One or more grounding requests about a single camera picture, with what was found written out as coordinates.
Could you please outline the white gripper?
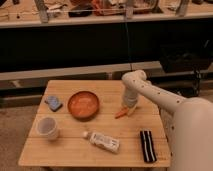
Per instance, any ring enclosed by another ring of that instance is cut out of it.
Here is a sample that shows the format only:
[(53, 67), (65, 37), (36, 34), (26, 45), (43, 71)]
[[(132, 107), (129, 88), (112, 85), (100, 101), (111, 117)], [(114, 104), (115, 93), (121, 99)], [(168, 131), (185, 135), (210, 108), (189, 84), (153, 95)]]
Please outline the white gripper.
[(122, 104), (124, 106), (121, 107), (121, 111), (128, 110), (127, 116), (130, 117), (136, 110), (137, 102), (138, 102), (138, 93), (129, 88), (126, 88), (122, 96)]

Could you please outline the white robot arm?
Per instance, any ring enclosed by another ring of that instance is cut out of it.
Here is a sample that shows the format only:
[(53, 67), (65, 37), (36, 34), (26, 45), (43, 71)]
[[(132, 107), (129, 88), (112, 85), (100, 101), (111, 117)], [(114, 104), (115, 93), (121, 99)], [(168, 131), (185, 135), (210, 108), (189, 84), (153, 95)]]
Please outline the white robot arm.
[(133, 107), (141, 94), (173, 116), (168, 171), (213, 171), (213, 103), (177, 95), (147, 83), (146, 79), (143, 70), (122, 76), (123, 103)]

